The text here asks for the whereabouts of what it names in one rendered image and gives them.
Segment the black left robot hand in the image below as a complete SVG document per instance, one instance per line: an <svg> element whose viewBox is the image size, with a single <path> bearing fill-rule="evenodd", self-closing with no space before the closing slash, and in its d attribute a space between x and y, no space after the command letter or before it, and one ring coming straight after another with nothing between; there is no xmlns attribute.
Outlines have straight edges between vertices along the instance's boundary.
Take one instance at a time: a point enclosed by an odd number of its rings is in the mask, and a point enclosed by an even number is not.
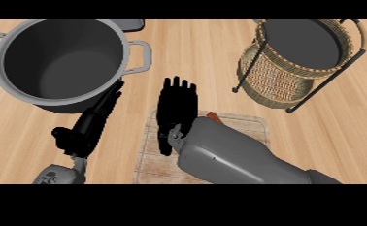
<svg viewBox="0 0 367 226"><path fill-rule="evenodd" d="M65 155L87 158L92 154L121 95L123 85L124 82L117 80L96 104L81 114L71 129L65 127L53 129L52 135L56 139L56 147L65 151Z"/></svg>

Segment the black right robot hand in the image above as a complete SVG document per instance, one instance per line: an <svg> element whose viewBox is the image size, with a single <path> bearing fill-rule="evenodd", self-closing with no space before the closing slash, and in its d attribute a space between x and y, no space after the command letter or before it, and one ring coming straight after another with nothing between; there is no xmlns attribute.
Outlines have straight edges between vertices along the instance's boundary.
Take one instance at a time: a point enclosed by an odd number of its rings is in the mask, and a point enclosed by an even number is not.
<svg viewBox="0 0 367 226"><path fill-rule="evenodd" d="M166 78L160 91L157 122L160 154L169 156L172 146L169 144L169 131L181 125L181 133L188 135L194 120L198 117L198 94L197 86L181 80Z"/></svg>

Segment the orange cupcake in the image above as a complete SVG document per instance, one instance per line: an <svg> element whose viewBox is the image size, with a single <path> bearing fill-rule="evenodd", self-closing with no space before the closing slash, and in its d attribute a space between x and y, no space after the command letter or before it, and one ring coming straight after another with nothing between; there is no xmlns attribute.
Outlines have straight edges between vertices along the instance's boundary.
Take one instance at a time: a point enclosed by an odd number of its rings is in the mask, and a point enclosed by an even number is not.
<svg viewBox="0 0 367 226"><path fill-rule="evenodd" d="M212 119L213 121L216 121L218 123L223 124L223 122L222 122L219 116L216 115L216 113L209 112L209 113L206 114L206 117L210 118L210 119Z"/></svg>

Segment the pale wooden cutting board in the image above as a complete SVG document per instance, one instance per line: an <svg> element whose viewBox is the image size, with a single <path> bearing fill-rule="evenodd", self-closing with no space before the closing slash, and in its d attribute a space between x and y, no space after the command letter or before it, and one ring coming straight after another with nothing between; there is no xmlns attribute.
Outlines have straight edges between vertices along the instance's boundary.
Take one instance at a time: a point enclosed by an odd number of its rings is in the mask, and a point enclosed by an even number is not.
<svg viewBox="0 0 367 226"><path fill-rule="evenodd" d="M215 113L226 126L269 146L269 128L263 118L234 113ZM157 108L147 116L144 136L133 171L135 184L207 184L176 166L178 154L161 155L158 145Z"/></svg>

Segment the tiered wicker basket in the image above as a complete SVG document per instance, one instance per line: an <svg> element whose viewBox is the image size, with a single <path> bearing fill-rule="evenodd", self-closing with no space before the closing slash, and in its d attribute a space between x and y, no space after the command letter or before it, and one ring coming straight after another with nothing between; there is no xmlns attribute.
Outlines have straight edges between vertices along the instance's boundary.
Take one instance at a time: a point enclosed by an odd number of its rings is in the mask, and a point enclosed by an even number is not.
<svg viewBox="0 0 367 226"><path fill-rule="evenodd" d="M367 27L357 20L361 46L340 19L262 19L238 60L238 84L271 109L293 113L357 59L367 54Z"/></svg>

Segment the large grey metal pot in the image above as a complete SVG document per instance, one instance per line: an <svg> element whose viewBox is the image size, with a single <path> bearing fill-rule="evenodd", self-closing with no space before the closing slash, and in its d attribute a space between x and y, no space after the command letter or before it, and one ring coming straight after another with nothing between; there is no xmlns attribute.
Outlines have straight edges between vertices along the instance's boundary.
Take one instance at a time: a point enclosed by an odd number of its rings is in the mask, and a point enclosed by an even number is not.
<svg viewBox="0 0 367 226"><path fill-rule="evenodd" d="M147 42L111 19L30 19L0 33L0 88L53 113L81 113L123 76L152 66Z"/></svg>

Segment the dark grey flat object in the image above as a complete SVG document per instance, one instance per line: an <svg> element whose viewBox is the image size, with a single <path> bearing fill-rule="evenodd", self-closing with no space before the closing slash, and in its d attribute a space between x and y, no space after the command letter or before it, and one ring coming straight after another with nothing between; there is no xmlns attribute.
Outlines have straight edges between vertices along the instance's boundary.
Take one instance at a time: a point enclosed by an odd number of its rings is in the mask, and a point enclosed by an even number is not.
<svg viewBox="0 0 367 226"><path fill-rule="evenodd" d="M112 23L121 32L139 32L145 28L144 19L112 19Z"/></svg>

